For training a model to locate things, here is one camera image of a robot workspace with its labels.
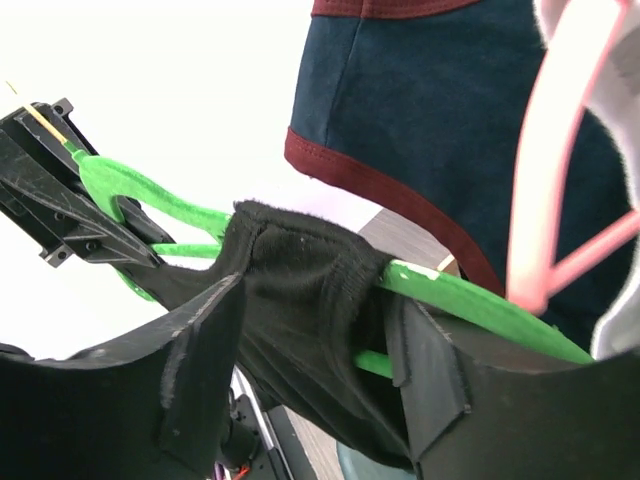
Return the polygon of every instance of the maroon hem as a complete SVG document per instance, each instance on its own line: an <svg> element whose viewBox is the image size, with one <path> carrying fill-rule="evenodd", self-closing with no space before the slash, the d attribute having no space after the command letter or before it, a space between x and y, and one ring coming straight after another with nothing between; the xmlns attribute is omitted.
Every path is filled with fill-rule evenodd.
<svg viewBox="0 0 640 480"><path fill-rule="evenodd" d="M437 15L480 0L315 0L311 15L399 20Z"/></svg>
<svg viewBox="0 0 640 480"><path fill-rule="evenodd" d="M480 247L458 224L406 185L357 160L312 143L291 128L285 158L304 175L387 208L430 232L456 258L469 280L504 296L504 286Z"/></svg>

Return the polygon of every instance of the black plastic bracket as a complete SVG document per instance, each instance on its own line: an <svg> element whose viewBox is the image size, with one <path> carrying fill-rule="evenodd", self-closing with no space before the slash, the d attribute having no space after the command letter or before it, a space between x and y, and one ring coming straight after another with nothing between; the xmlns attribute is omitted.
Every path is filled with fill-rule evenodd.
<svg viewBox="0 0 640 480"><path fill-rule="evenodd" d="M34 107L75 145L97 154L69 119L68 100ZM89 263L160 265L147 245L173 239L135 200L119 204L124 225L91 201L70 154L25 110L0 120L0 211L42 246L52 266L72 255Z"/></svg>
<svg viewBox="0 0 640 480"><path fill-rule="evenodd" d="M640 478L640 349L575 365L398 303L387 343L419 479Z"/></svg>
<svg viewBox="0 0 640 480"><path fill-rule="evenodd" d="M241 276L225 277L162 317L63 361L3 347L0 478L210 476L244 298Z"/></svg>

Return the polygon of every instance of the black fabric tab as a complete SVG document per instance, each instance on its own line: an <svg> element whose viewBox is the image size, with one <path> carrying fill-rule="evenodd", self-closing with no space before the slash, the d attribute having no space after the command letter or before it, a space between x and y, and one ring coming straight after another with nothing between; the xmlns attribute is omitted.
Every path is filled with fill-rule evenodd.
<svg viewBox="0 0 640 480"><path fill-rule="evenodd" d="M390 260L324 220L242 202L208 271L126 271L167 308L242 272L247 298L238 358L257 386L338 441L408 467L399 390L353 363L362 349L386 351L388 292L373 286Z"/></svg>

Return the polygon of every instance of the green clothes hanger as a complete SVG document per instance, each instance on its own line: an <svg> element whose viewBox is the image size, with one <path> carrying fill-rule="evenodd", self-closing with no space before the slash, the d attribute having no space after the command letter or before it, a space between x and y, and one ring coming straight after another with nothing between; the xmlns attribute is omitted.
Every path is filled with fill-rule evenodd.
<svg viewBox="0 0 640 480"><path fill-rule="evenodd" d="M24 108L71 153L73 160L78 164L80 178L91 198L115 221L124 222L124 216L116 199L119 196L126 196L207 232L215 242L211 245L155 244L151 247L156 253L209 259L215 259L218 256L225 229L231 219L230 214L189 203L122 163L106 157L90 155L76 148L37 110L28 104L25 104ZM139 295L152 300L129 279L123 279ZM557 329L503 298L461 278L394 260L385 270L379 286L433 305L540 353L578 364L593 361L587 352L564 337ZM388 378L392 377L391 363L386 355L371 351L361 352L356 356L355 363L361 369Z"/></svg>

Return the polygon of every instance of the white wall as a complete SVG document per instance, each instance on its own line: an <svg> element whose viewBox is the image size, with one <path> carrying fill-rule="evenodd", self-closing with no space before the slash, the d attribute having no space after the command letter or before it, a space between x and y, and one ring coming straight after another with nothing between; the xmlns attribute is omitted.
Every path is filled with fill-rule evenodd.
<svg viewBox="0 0 640 480"><path fill-rule="evenodd" d="M29 101L67 97L101 154L220 210L258 197L354 230L379 211L282 157L310 0L15 4L2 6L0 80ZM0 117L18 107L0 88ZM207 241L152 216L178 241ZM0 342L64 358L163 313L107 266L74 258L53 269L1 215L0 234Z"/></svg>

